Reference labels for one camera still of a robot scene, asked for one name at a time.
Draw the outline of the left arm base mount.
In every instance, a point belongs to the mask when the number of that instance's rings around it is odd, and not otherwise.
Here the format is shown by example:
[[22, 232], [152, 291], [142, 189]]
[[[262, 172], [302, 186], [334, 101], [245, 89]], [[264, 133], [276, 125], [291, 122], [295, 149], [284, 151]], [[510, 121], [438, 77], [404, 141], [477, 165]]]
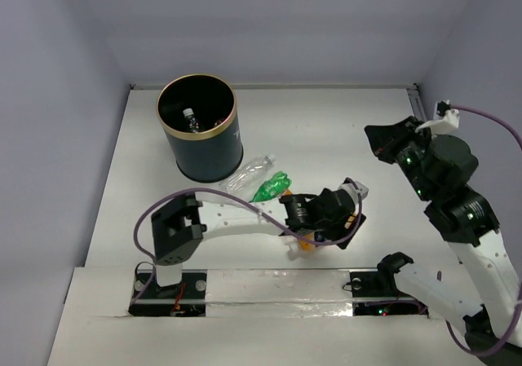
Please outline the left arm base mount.
[[135, 302], [130, 302], [128, 313], [135, 317], [204, 317], [206, 315], [207, 271], [183, 271], [179, 284], [165, 288], [156, 280], [144, 286], [151, 270], [135, 273], [131, 299], [144, 289]]

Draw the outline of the orange juice bottle dark label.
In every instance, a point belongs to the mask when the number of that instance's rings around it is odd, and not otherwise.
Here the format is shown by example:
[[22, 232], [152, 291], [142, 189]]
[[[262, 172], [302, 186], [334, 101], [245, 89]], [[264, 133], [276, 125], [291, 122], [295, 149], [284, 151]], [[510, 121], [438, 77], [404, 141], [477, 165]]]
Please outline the orange juice bottle dark label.
[[284, 245], [287, 247], [286, 256], [290, 261], [315, 257], [322, 250], [321, 246], [312, 245], [294, 237], [288, 237]]

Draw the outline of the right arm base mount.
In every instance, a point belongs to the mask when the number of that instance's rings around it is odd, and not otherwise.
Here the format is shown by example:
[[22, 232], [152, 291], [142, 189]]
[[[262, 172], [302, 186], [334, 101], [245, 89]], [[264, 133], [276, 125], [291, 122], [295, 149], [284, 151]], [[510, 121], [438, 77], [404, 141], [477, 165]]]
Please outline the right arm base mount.
[[428, 316], [428, 307], [388, 284], [378, 271], [350, 271], [342, 290], [352, 296], [354, 316]]

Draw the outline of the clear plastic bottle white cap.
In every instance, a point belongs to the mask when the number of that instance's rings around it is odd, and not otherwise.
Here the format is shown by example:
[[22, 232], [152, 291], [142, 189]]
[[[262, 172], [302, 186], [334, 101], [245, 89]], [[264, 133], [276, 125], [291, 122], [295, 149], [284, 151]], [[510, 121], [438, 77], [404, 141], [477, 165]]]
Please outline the clear plastic bottle white cap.
[[276, 162], [272, 154], [255, 157], [219, 183], [219, 189], [234, 196], [244, 196], [268, 174]]

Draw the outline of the green plastic bottle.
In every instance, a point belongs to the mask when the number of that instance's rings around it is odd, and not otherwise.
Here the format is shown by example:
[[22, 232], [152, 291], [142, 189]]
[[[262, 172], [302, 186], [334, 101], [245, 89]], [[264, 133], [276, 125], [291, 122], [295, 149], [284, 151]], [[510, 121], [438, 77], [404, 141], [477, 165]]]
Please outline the green plastic bottle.
[[283, 171], [277, 171], [270, 179], [261, 184], [252, 198], [252, 202], [270, 201], [285, 192], [292, 180]]

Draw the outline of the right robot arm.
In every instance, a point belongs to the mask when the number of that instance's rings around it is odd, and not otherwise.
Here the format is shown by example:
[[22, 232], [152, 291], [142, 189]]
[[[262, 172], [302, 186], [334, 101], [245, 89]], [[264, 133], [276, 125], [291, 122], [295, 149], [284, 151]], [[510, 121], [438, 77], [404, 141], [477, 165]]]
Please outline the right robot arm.
[[449, 331], [465, 338], [461, 348], [487, 365], [521, 363], [521, 283], [507, 255], [500, 223], [487, 199], [468, 181], [479, 165], [468, 144], [452, 133], [457, 117], [366, 126], [373, 154], [397, 164], [424, 213], [463, 264], [479, 302], [465, 303], [441, 282], [422, 276], [412, 258], [386, 256], [375, 275], [385, 294], [402, 289], [444, 317]]

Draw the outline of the clear crushed plastic bottle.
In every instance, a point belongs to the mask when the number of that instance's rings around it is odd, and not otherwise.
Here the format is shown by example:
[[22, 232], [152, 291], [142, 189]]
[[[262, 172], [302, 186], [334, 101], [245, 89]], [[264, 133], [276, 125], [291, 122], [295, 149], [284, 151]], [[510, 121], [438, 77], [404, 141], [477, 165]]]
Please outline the clear crushed plastic bottle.
[[188, 131], [194, 134], [200, 133], [200, 124], [197, 118], [195, 117], [194, 111], [191, 108], [186, 108], [183, 110], [183, 115], [184, 120], [187, 123]]

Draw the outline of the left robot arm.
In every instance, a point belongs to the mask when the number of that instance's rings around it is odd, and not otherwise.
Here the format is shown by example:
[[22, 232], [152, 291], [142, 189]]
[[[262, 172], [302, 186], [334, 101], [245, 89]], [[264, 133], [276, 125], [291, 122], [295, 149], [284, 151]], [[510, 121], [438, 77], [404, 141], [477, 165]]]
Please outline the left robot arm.
[[263, 234], [292, 236], [301, 245], [346, 249], [366, 216], [362, 203], [368, 188], [350, 179], [318, 195], [287, 194], [250, 203], [224, 193], [224, 203], [206, 201], [204, 188], [168, 197], [151, 215], [156, 273], [152, 286], [164, 297], [179, 291], [184, 262], [200, 243], [224, 236]]

